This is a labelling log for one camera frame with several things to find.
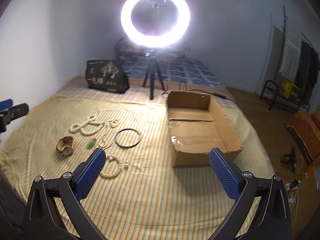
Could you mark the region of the black gift bag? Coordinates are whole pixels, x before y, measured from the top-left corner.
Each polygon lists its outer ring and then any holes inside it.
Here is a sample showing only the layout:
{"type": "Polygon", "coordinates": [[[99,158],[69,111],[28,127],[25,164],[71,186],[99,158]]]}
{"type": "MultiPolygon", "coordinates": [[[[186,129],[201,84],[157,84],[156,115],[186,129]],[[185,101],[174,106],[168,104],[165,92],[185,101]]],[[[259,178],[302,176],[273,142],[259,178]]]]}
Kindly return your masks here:
{"type": "Polygon", "coordinates": [[[124,94],[130,88],[123,60],[88,60],[85,78],[91,89],[124,94]]]}

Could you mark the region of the orange cloth covered box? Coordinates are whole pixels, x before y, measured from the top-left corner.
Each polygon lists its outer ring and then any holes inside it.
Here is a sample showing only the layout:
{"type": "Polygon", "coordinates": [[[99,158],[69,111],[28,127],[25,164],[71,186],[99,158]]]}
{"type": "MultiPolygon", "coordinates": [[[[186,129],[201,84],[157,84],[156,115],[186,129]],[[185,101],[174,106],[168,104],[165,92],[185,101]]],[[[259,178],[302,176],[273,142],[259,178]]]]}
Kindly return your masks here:
{"type": "Polygon", "coordinates": [[[311,178],[319,167],[319,106],[310,114],[298,111],[285,128],[302,145],[307,163],[306,177],[311,178]]]}

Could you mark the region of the brown cardboard box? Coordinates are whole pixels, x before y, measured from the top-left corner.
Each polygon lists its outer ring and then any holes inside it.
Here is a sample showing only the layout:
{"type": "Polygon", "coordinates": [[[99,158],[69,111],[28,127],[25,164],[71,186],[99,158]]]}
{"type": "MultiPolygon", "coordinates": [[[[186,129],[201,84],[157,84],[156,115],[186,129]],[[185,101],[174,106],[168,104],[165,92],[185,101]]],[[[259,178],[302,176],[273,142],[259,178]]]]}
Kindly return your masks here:
{"type": "Polygon", "coordinates": [[[210,95],[172,91],[166,107],[173,167],[208,166],[213,148],[219,148],[230,160],[242,151],[236,128],[210,95]]]}

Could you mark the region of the green jade pendant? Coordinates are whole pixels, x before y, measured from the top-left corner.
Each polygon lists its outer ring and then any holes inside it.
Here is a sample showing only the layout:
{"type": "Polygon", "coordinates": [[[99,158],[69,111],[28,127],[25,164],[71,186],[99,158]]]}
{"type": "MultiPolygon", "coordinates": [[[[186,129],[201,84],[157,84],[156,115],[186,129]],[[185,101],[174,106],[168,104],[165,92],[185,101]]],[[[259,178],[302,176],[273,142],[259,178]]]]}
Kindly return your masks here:
{"type": "Polygon", "coordinates": [[[96,138],[92,138],[92,139],[89,141],[89,143],[87,144],[86,148],[87,148],[88,150],[91,150],[92,148],[95,147],[96,143],[97,143],[97,139],[96,139],[96,138]]]}

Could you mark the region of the blue patterned quilt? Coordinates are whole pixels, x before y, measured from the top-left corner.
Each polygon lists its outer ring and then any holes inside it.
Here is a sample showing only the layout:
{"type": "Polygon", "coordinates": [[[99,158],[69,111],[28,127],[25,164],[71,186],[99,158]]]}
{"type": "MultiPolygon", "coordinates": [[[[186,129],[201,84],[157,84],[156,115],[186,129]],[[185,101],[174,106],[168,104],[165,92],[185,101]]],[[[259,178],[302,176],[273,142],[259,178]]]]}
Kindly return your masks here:
{"type": "MultiPolygon", "coordinates": [[[[144,79],[148,62],[146,60],[127,60],[124,72],[129,78],[144,79]]],[[[225,85],[201,61],[186,59],[181,61],[164,61],[160,63],[163,81],[181,82],[225,89],[225,85]]]]}

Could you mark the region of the pink checked blanket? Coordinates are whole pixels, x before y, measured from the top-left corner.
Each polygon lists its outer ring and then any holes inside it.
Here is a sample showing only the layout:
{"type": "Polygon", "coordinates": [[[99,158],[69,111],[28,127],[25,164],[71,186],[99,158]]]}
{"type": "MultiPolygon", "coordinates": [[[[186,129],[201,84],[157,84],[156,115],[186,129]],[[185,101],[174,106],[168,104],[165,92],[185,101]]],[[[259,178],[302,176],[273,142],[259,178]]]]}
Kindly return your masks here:
{"type": "Polygon", "coordinates": [[[105,99],[113,101],[130,101],[130,102],[154,102],[165,103],[170,91],[183,91],[201,93],[210,95],[215,98],[221,108],[237,109],[236,101],[227,89],[218,89],[208,86],[193,85],[184,82],[165,81],[165,91],[161,90],[161,85],[155,81],[154,99],[150,100],[150,87],[143,87],[142,79],[129,79],[130,88],[124,94],[115,92],[105,92],[88,87],[87,81],[82,76],[73,78],[65,87],[58,91],[58,95],[68,98],[81,99],[105,99]]]}

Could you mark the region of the black floor gadget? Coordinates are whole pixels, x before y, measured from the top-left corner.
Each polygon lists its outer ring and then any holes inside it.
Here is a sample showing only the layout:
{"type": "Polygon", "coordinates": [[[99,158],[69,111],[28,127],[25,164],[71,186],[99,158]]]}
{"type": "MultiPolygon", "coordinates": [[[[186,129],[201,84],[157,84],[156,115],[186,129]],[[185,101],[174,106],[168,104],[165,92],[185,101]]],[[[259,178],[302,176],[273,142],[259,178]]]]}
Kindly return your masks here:
{"type": "Polygon", "coordinates": [[[294,147],[291,148],[291,152],[288,154],[282,155],[280,159],[280,163],[282,167],[288,168],[292,173],[296,172],[296,163],[297,163],[297,156],[296,150],[294,147]]]}

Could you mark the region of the yellow striped bed sheet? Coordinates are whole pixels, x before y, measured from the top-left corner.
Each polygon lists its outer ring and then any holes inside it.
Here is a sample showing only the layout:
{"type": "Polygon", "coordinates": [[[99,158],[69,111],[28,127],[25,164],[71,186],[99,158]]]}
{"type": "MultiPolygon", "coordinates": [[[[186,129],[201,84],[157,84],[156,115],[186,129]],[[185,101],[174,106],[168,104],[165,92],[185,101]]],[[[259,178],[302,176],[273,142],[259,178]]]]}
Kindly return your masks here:
{"type": "MultiPolygon", "coordinates": [[[[274,168],[239,109],[223,109],[243,144],[233,160],[243,171],[270,178],[274,168]]],[[[88,197],[81,201],[108,239],[207,239],[233,201],[208,166],[173,167],[165,103],[52,96],[33,108],[1,147],[1,171],[27,200],[36,176],[60,177],[85,161],[92,138],[109,156],[88,197]],[[74,153],[56,149],[75,140],[74,153]],[[124,168],[129,161],[128,169],[124,168]]]]}

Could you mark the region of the black clothes rack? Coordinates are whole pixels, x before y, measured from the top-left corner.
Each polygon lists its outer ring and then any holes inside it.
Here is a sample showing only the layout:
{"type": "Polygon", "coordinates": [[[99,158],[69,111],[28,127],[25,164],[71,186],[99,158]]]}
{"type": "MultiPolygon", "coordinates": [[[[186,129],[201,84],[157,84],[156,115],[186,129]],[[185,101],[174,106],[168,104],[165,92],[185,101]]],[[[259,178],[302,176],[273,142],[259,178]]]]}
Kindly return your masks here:
{"type": "Polygon", "coordinates": [[[319,52],[291,21],[283,6],[282,38],[279,59],[271,77],[265,80],[259,100],[268,109],[296,113],[310,112],[310,100],[319,81],[319,52]],[[301,89],[297,100],[283,97],[284,82],[292,81],[301,89]]]}

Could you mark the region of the floral folded pillows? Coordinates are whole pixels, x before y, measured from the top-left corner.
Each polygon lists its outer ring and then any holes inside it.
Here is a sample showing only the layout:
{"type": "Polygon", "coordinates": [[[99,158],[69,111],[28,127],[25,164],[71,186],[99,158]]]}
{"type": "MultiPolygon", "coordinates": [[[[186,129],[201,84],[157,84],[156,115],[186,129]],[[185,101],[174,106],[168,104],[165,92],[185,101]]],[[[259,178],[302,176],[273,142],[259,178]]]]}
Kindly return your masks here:
{"type": "Polygon", "coordinates": [[[132,42],[129,38],[121,38],[114,46],[116,59],[121,60],[144,60],[146,58],[145,49],[132,42]]]}

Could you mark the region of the yellow box on rack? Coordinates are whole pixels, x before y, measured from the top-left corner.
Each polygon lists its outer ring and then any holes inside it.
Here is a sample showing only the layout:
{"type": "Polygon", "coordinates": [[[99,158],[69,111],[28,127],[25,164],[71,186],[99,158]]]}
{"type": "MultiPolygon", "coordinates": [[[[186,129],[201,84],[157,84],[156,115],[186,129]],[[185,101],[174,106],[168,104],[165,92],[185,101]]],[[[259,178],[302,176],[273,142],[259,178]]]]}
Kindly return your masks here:
{"type": "Polygon", "coordinates": [[[294,82],[286,80],[283,85],[283,97],[292,101],[298,99],[301,89],[294,82]]]}

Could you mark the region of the black tripod stand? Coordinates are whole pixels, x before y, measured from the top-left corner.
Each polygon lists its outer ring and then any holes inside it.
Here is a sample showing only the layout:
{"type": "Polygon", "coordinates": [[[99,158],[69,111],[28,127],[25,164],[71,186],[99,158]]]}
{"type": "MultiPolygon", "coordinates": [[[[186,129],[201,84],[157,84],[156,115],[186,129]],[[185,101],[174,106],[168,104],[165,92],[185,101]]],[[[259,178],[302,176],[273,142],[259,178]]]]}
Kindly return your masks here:
{"type": "Polygon", "coordinates": [[[147,69],[145,72],[143,87],[146,86],[147,79],[150,79],[150,100],[154,99],[155,90],[155,74],[157,73],[158,79],[160,81],[161,89],[165,91],[163,78],[161,74],[160,64],[157,60],[157,50],[150,49],[146,52],[146,58],[148,60],[147,69]]]}

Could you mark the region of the white power strip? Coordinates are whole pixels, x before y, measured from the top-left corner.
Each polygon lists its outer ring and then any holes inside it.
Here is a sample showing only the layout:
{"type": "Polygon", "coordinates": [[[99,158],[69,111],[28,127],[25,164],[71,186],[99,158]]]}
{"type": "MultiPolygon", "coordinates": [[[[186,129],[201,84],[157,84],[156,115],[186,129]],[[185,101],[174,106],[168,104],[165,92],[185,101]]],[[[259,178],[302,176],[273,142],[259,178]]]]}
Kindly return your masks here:
{"type": "Polygon", "coordinates": [[[294,179],[290,183],[288,183],[288,182],[284,183],[285,190],[287,193],[288,202],[289,202],[289,207],[291,210],[295,207],[296,202],[297,202],[300,182],[301,182],[300,179],[294,179]]]}

